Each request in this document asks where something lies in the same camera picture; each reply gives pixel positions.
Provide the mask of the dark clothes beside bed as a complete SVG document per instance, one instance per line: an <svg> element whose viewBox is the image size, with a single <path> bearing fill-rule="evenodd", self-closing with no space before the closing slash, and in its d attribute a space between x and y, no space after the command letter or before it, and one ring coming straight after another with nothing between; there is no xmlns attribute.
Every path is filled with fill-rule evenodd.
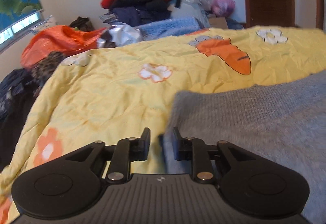
<svg viewBox="0 0 326 224"><path fill-rule="evenodd" d="M37 88L26 69L13 70L1 82L1 169L11 162Z"/></svg>

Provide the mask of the yellow carrot print quilt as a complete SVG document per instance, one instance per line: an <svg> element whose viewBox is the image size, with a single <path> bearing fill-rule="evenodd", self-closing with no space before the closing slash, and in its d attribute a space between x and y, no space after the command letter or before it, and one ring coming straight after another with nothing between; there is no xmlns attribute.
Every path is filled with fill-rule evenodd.
<svg viewBox="0 0 326 224"><path fill-rule="evenodd" d="M14 180L91 142L115 144L151 130L149 159L132 170L163 170L158 135L178 91L218 93L296 81L325 69L318 29L210 28L86 53L85 66L60 65L33 104L10 164L1 172L1 223L18 217Z"/></svg>

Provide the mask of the dark navy clothes pile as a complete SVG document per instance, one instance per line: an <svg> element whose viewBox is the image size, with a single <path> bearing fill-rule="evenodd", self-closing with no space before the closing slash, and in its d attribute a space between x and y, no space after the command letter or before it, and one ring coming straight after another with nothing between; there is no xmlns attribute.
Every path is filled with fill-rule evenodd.
<svg viewBox="0 0 326 224"><path fill-rule="evenodd" d="M116 15L118 22L137 27L169 19L168 7L165 0L114 0L108 10Z"/></svg>

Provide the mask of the silver white crumpled bag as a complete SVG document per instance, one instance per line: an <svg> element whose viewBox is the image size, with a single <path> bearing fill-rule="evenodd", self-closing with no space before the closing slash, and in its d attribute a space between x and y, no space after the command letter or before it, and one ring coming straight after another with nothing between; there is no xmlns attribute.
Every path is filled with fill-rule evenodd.
<svg viewBox="0 0 326 224"><path fill-rule="evenodd" d="M106 28L97 39L97 48L116 48L141 42L143 36L137 28L117 23Z"/></svg>

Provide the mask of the grey knitted garment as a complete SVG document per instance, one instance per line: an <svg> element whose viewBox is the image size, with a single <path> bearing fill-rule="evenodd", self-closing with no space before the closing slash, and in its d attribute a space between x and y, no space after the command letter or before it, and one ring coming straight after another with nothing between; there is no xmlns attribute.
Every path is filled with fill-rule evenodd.
<svg viewBox="0 0 326 224"><path fill-rule="evenodd" d="M325 72L272 86L176 93L162 151L167 173L188 173L189 162L174 157L174 128L210 145L229 141L300 173L310 187L303 215L325 223Z"/></svg>

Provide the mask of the light blue fleece blanket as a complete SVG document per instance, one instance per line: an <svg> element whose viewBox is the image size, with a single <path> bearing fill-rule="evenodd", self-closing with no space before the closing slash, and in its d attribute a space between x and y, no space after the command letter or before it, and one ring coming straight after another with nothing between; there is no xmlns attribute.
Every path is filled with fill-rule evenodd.
<svg viewBox="0 0 326 224"><path fill-rule="evenodd" d="M147 23L135 27L143 40L155 40L169 36L181 36L204 29L204 25L194 17L180 17Z"/></svg>

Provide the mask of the leopard print cloth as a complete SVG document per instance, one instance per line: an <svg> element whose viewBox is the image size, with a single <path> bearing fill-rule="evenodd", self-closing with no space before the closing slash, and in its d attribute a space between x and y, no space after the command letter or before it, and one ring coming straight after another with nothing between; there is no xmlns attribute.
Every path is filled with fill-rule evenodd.
<svg viewBox="0 0 326 224"><path fill-rule="evenodd" d="M66 58L59 51L51 51L48 56L36 63L31 70L32 77L39 85L43 87L47 80L52 76L57 66Z"/></svg>

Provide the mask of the orange plastic bag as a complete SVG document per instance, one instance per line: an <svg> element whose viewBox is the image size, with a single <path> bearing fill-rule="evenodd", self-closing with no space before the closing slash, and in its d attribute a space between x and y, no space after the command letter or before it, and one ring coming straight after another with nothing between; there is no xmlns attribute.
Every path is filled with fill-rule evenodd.
<svg viewBox="0 0 326 224"><path fill-rule="evenodd" d="M40 31L33 36L20 57L24 68L31 68L45 59L52 51L58 51L69 57L97 48L97 39L105 28L83 32L69 26L58 25Z"/></svg>

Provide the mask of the pink plastic bag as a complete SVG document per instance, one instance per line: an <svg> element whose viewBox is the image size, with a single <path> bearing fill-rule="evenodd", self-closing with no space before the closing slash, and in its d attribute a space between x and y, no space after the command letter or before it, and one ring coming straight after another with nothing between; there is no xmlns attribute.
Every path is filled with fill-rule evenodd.
<svg viewBox="0 0 326 224"><path fill-rule="evenodd" d="M212 9L212 13L214 13L216 17L228 17L235 10L235 1L213 0L211 9Z"/></svg>

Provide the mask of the grey garment on pile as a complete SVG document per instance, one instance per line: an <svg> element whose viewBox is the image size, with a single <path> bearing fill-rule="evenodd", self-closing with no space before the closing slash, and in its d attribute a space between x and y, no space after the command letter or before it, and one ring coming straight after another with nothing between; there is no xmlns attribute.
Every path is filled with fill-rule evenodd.
<svg viewBox="0 0 326 224"><path fill-rule="evenodd" d="M181 0L180 6L172 6L171 18L194 17L204 28L209 28L207 13L211 12L208 0Z"/></svg>

